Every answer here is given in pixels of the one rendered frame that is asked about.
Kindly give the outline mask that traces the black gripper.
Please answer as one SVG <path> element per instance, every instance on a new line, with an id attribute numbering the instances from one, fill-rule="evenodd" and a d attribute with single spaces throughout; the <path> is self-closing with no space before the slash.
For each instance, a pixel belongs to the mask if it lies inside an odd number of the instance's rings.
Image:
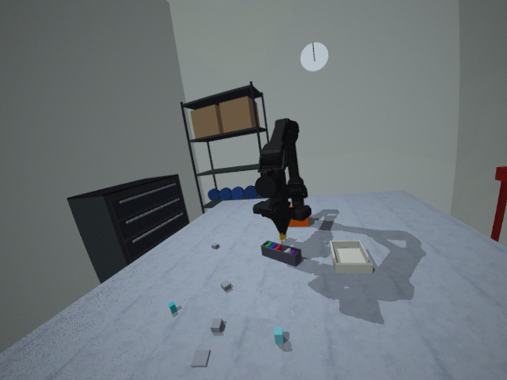
<path id="1" fill-rule="evenodd" d="M 291 205 L 291 202 L 288 202 L 288 193 L 290 192 L 289 189 L 284 188 L 281 190 L 278 190 L 273 196 L 269 198 L 278 198 L 278 195 L 282 195 L 284 197 L 284 201 L 286 203 L 287 210 L 283 211 L 280 215 L 276 215 L 275 218 L 271 218 L 274 222 L 276 228 L 278 229 L 280 234 L 286 234 L 288 231 L 288 227 L 290 224 L 290 221 L 296 220 L 296 221 L 304 221 L 311 215 L 311 208 L 306 205 L 298 205 L 296 207 L 289 207 Z M 253 213 L 254 214 L 260 214 L 259 206 L 264 203 L 264 201 L 261 201 L 259 203 L 254 204 L 253 206 Z"/>

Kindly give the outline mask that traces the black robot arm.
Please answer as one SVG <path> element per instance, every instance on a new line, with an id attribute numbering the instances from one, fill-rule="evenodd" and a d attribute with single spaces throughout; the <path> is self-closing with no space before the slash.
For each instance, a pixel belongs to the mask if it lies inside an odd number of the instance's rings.
<path id="1" fill-rule="evenodd" d="M 267 142 L 260 152 L 257 171 L 261 176 L 255 183 L 255 190 L 259 196 L 269 198 L 278 190 L 287 188 L 290 190 L 288 198 L 292 199 L 292 207 L 304 205 L 303 198 L 307 198 L 307 189 L 299 175 L 295 150 L 299 125 L 287 118 L 277 120 L 275 125 L 270 142 Z M 285 175 L 286 167 L 290 178 L 288 183 Z M 282 195 L 267 199 L 258 208 L 261 216 L 269 219 L 287 210 Z"/>

